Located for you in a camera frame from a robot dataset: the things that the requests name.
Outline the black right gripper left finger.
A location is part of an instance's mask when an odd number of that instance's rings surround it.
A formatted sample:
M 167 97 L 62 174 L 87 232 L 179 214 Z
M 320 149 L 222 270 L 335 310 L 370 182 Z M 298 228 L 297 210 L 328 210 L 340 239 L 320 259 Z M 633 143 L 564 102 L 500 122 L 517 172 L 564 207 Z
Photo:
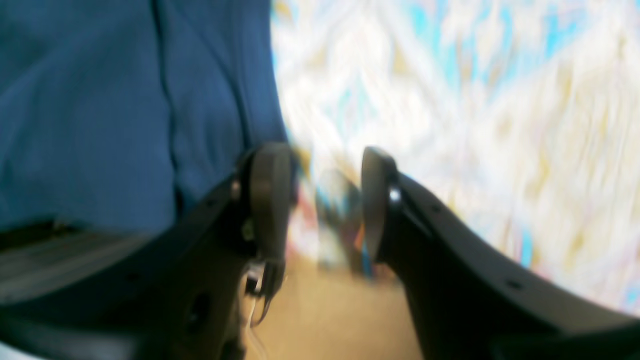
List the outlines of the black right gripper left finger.
M 178 223 L 135 234 L 40 219 L 1 232 L 1 342 L 42 360 L 242 360 L 242 292 L 279 291 L 291 150 L 243 155 Z

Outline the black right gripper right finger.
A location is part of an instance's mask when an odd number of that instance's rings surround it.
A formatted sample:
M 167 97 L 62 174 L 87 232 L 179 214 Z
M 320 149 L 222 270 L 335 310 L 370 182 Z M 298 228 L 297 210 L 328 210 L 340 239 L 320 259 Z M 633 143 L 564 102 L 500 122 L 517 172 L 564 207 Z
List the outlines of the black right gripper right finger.
M 403 284 L 426 360 L 637 360 L 639 319 L 587 301 L 480 239 L 368 146 L 365 250 Z

